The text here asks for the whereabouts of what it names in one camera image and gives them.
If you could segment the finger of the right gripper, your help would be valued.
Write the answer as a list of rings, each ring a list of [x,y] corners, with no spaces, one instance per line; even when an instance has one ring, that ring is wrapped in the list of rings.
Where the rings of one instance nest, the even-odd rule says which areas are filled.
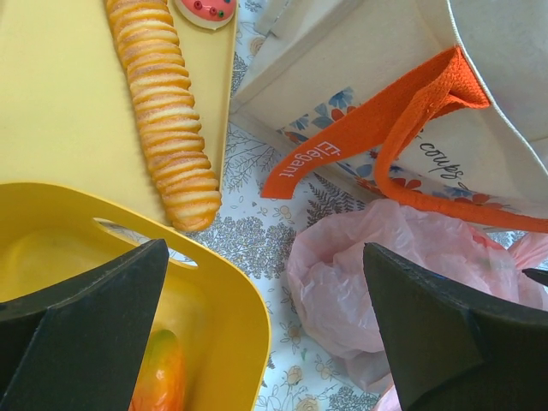
[[[548,286],[548,271],[540,269],[525,269],[522,271],[528,278],[540,283],[543,286]]]

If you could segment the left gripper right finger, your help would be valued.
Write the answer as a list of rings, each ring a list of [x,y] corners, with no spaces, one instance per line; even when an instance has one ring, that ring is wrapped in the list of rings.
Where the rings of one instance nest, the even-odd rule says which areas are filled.
[[[545,410],[547,313],[369,243],[365,278],[403,410]]]

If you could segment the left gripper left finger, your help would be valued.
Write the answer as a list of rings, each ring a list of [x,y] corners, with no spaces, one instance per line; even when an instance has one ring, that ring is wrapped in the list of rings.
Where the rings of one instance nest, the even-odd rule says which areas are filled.
[[[127,410],[168,265],[150,240],[1,305],[3,410]]]

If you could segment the pink plastic grocery bag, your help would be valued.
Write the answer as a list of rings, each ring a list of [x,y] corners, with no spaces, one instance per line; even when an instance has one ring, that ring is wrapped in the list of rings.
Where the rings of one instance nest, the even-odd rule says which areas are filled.
[[[305,332],[357,386],[381,392],[378,410],[400,404],[363,272],[368,242],[489,295],[547,308],[544,287],[522,274],[547,259],[545,234],[529,233],[504,248],[462,220],[393,200],[322,218],[295,238],[289,288]]]

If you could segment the beige paper grocery bag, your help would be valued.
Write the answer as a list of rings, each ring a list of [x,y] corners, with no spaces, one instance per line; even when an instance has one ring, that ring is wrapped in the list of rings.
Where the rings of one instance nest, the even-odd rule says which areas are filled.
[[[285,153],[266,198],[317,168],[494,229],[547,230],[544,1],[289,1],[230,104]]]

